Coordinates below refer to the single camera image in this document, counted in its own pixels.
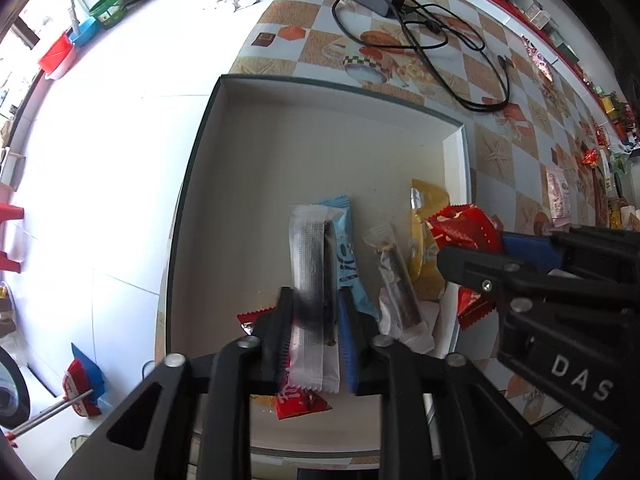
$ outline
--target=black cable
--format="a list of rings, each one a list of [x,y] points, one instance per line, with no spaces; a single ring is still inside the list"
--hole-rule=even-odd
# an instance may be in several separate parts
[[[567,440],[570,440],[572,442],[584,442],[585,444],[588,444],[591,442],[591,437],[584,436],[584,435],[562,435],[562,436],[547,436],[542,440],[544,440],[545,442],[565,442]]]
[[[331,8],[331,12],[335,18],[335,23],[336,25],[338,25],[338,28],[340,28],[340,30],[342,31],[342,33],[349,38],[351,41],[355,41],[356,43],[362,44],[364,46],[370,46],[373,48],[392,48],[394,50],[415,50],[415,48],[411,45],[389,45],[389,44],[381,44],[381,43],[368,43],[367,41],[362,41],[360,38],[354,36],[353,34],[351,34],[342,24],[342,22],[337,18],[336,15],[336,7],[338,6],[338,4],[341,2],[342,0],[335,0],[334,4],[332,5]],[[398,11],[396,10],[395,7],[391,7],[395,12],[396,15],[399,16]],[[405,23],[422,23],[422,22],[405,22]],[[441,46],[445,46],[447,43],[449,43],[449,38],[447,37],[446,34],[444,34],[444,41],[442,41],[441,43],[437,43],[435,45],[425,45],[425,46],[420,46],[420,48],[423,48],[425,50],[429,50],[430,48],[440,48]]]
[[[505,60],[501,56],[498,56],[498,60],[500,62],[500,65],[501,65],[502,69],[504,70],[504,74],[505,74],[505,77],[507,79],[506,86],[505,86],[504,82],[502,81],[502,78],[500,77],[500,74],[498,73],[496,67],[491,62],[491,60],[489,60],[487,55],[484,53],[484,48],[486,47],[486,43],[484,41],[484,38],[478,33],[478,31],[476,31],[471,25],[469,25],[469,23],[467,23],[465,20],[463,20],[462,18],[457,16],[455,13],[451,12],[449,9],[446,9],[445,7],[437,5],[437,4],[420,4],[416,0],[409,0],[412,4],[415,4],[415,6],[408,6],[407,4],[404,4],[402,6],[402,8],[401,8],[403,11],[406,10],[406,12],[404,12],[404,14],[407,16],[409,14],[414,14],[415,13],[415,14],[417,14],[418,16],[420,16],[422,18],[422,21],[419,21],[419,20],[404,20],[402,18],[402,16],[400,15],[399,10],[396,9],[395,6],[390,5],[390,8],[391,8],[396,20],[398,20],[398,23],[399,23],[399,25],[401,27],[402,33],[404,34],[404,37],[408,41],[409,45],[408,46],[406,46],[406,45],[388,45],[388,44],[368,43],[367,41],[363,41],[360,38],[357,38],[356,36],[351,34],[344,27],[344,25],[342,24],[342,22],[338,18],[337,6],[341,1],[342,0],[335,0],[334,1],[334,4],[332,5],[332,8],[331,8],[331,12],[332,12],[332,15],[334,17],[334,20],[335,20],[336,24],[338,25],[338,28],[340,28],[342,33],[345,36],[347,36],[347,38],[349,38],[351,41],[354,41],[357,44],[361,44],[361,45],[364,45],[364,46],[370,46],[370,47],[373,47],[373,48],[392,49],[392,50],[413,50],[415,52],[416,56],[418,57],[418,59],[420,59],[420,62],[431,73],[431,75],[433,75],[433,77],[436,79],[436,81],[457,102],[459,102],[462,107],[466,108],[467,110],[471,110],[473,112],[497,112],[497,111],[503,110],[507,106],[507,104],[509,104],[509,98],[511,96],[511,81],[509,80],[509,74],[507,72],[507,67],[506,67]],[[454,18],[456,18],[460,22],[462,22],[464,25],[466,25],[466,27],[470,31],[472,31],[475,34],[475,36],[477,36],[479,38],[480,45],[475,44],[466,35],[462,34],[458,30],[455,30],[454,28],[449,26],[447,23],[444,23],[436,14],[433,14],[432,12],[429,12],[427,7],[437,7],[439,9],[442,9],[445,12],[448,12],[451,16],[453,16]],[[427,46],[420,45],[419,41],[416,40],[413,32],[411,30],[409,30],[409,28],[407,27],[407,25],[411,25],[411,24],[424,25],[425,27],[427,27],[432,32],[434,32],[434,31],[441,32],[446,39],[445,39],[445,41],[443,41],[443,42],[441,42],[439,44],[435,44],[435,45],[427,45]],[[438,72],[436,67],[434,67],[434,65],[431,63],[431,61],[429,60],[429,58],[427,57],[427,55],[425,54],[424,51],[425,50],[429,50],[429,49],[434,49],[434,48],[440,48],[442,46],[445,46],[447,43],[449,43],[449,37],[447,35],[447,31],[449,31],[451,34],[455,35],[457,38],[459,38],[460,41],[462,41],[467,47],[469,47],[469,49],[471,49],[471,50],[473,50],[475,52],[479,52],[480,55],[482,57],[484,57],[486,62],[489,64],[491,69],[494,71],[495,76],[497,77],[497,79],[498,79],[498,81],[500,83],[500,86],[502,88],[502,92],[505,95],[505,99],[503,101],[498,102],[498,103],[494,103],[494,104],[476,103],[476,102],[473,102],[473,101],[469,101],[469,100],[457,95],[453,91],[453,89],[448,85],[448,83],[446,81],[444,81],[444,79],[442,78],[442,76],[440,75],[440,73]]]

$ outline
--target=candy wrapper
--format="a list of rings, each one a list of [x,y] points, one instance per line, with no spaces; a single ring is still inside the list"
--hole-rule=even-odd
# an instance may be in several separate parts
[[[433,214],[449,205],[441,187],[416,178],[411,180],[411,258],[409,276],[420,301],[440,300],[447,285],[436,266],[438,245],[427,227]]]
[[[456,245],[490,253],[502,253],[502,239],[482,210],[473,204],[448,206],[429,218],[429,229],[439,248]],[[458,322],[464,330],[490,313],[493,296],[461,286],[458,290]]]
[[[275,310],[275,307],[257,310],[255,312],[247,312],[246,314],[238,314],[238,322],[242,329],[248,334],[254,331],[255,321],[258,316]],[[274,408],[278,420],[283,418],[291,418],[293,416],[306,415],[307,413],[318,413],[330,410],[332,407],[318,394],[308,392],[302,388],[295,386],[287,386],[289,379],[289,369],[285,370],[283,385],[280,391],[273,396],[251,396],[253,402],[264,406],[265,408]]]
[[[386,288],[380,289],[380,322],[378,329],[381,334],[391,336],[404,343],[411,351],[417,354],[427,354],[435,347],[433,339],[433,327],[440,313],[440,306],[433,301],[418,301],[418,309],[422,316],[422,322],[407,330],[400,328],[400,320],[396,315],[389,299]]]
[[[342,209],[324,205],[293,208],[289,249],[294,302],[289,385],[335,393],[340,387],[335,232]]]
[[[333,218],[335,232],[335,267],[337,269],[337,286],[350,286],[356,310],[369,314],[378,321],[380,313],[369,299],[360,281],[356,257],[353,253],[353,227],[351,222],[351,203],[345,195],[329,200],[322,200],[321,205],[338,208],[342,215]]]
[[[370,229],[362,239],[376,251],[378,270],[388,291],[390,304],[398,316],[400,328],[407,330],[421,323],[418,299],[391,224]]]
[[[554,225],[562,227],[571,223],[571,198],[564,171],[559,168],[546,168],[546,188]]]
[[[584,152],[584,155],[582,156],[582,163],[589,168],[595,168],[598,165],[599,158],[600,155],[598,154],[598,150],[591,148]]]

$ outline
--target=table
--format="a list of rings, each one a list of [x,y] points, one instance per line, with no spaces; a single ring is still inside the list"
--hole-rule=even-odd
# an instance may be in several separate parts
[[[469,112],[434,81],[411,51],[382,52],[349,40],[332,17],[334,0],[274,0],[249,34],[231,72],[343,83],[425,106],[460,121],[470,154],[473,201],[507,231],[534,234],[540,222],[548,221],[547,167],[565,170],[572,222],[606,225],[601,173],[580,161],[583,149],[597,146],[594,120],[571,85],[553,66],[553,81],[545,79],[527,55],[522,39],[482,10],[463,0],[418,1],[437,3],[469,22],[484,37],[487,56],[495,66],[499,66],[497,56],[511,60],[511,99],[504,110]],[[375,15],[351,0],[344,0],[338,12],[355,36],[371,43],[406,44],[395,20]],[[464,32],[462,22],[443,16]],[[421,44],[437,42],[422,26],[418,38]],[[502,98],[486,61],[457,38],[428,55],[459,95],[485,103]],[[559,405],[555,401],[497,362],[496,337],[494,312],[461,334],[458,349],[474,359],[528,420],[556,409]]]

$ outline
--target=black tire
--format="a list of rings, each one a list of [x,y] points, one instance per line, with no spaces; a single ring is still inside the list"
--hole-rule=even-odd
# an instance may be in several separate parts
[[[18,406],[15,409],[6,410],[0,408],[0,426],[12,430],[28,420],[31,413],[31,400],[20,368],[2,347],[0,347],[0,365],[9,372],[14,382],[15,390],[18,393]]]

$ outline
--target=dustpan handle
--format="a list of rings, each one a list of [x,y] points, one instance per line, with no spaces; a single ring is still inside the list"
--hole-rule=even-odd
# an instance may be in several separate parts
[[[76,402],[79,402],[85,397],[90,396],[93,392],[94,390],[90,388],[89,390],[85,391],[84,394],[74,397],[73,399],[61,400],[60,402],[57,402],[56,404],[49,406],[44,412],[42,412],[35,418],[28,420],[24,424],[21,424],[20,426],[15,428],[13,431],[7,433],[6,434],[7,439],[13,440],[16,437],[22,435],[23,433],[26,433],[27,431],[32,430],[36,426],[39,426],[40,424],[42,424],[45,420],[49,420],[52,416],[57,415],[59,412],[61,412],[62,410],[65,410],[72,404],[75,404]]]

